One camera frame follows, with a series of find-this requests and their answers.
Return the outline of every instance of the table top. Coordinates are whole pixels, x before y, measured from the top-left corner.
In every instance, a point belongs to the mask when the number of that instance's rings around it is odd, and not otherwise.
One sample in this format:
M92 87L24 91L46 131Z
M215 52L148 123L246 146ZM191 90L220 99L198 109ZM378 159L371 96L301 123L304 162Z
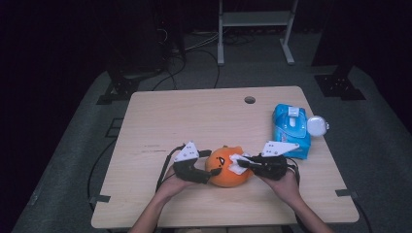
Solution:
M246 97L256 102L248 104ZM95 228L131 227L155 194L169 152L194 141L198 150L242 147L258 154L272 140L272 114L280 104L312 110L298 86L136 92L127 108L91 220ZM204 169L206 158L195 167ZM300 192L325 222L355 222L358 211L346 189L324 137L312 138L308 159L296 159ZM296 223L293 211L267 184L252 176L231 188L197 184L175 196L163 209L160 227L277 225Z

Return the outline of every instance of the forearm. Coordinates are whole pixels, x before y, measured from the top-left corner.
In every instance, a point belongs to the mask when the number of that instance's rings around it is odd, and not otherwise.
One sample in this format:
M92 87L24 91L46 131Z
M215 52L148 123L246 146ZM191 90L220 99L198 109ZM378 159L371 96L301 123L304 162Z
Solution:
M303 201L299 200L290 204L296 215L308 230L314 233L329 233L333 232L315 212Z
M169 200L170 198L155 195L129 230L129 233L152 233L155 230L164 205Z

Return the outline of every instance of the tissue box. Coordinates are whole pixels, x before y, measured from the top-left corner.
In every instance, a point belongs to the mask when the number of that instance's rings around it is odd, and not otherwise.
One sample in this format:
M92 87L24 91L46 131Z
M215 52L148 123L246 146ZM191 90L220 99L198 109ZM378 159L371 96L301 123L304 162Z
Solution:
M306 159L311 146L311 136L307 132L306 112L302 108L279 104L273 112L273 140L296 143L299 148L284 154L286 157Z

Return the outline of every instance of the hand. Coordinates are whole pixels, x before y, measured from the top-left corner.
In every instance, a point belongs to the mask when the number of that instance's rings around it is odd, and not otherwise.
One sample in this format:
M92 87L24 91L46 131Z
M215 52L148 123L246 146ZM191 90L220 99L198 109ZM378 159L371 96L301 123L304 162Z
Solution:
M196 183L186 182L175 175L173 166L169 168L166 175L164 175L163 183L159 187L155 195L161 195L164 198L172 198L176 194L183 191L186 187Z
M272 188L275 194L282 201L288 205L302 200L294 172L291 169L288 169L285 176L279 181L273 181L265 177L260 178Z

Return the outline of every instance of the orange ball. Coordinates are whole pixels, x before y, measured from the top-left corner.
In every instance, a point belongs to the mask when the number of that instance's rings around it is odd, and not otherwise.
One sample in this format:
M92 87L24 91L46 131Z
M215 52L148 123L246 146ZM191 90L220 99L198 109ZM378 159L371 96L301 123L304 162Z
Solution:
M212 177L209 182L221 187L234 187L241 183L244 183L252 174L252 170L248 169L241 175L230 171L229 165L233 162L230 160L230 156L233 154L243 154L241 147L228 148L223 147L215 150L205 162L205 170L210 172L212 169L222 168L222 171Z

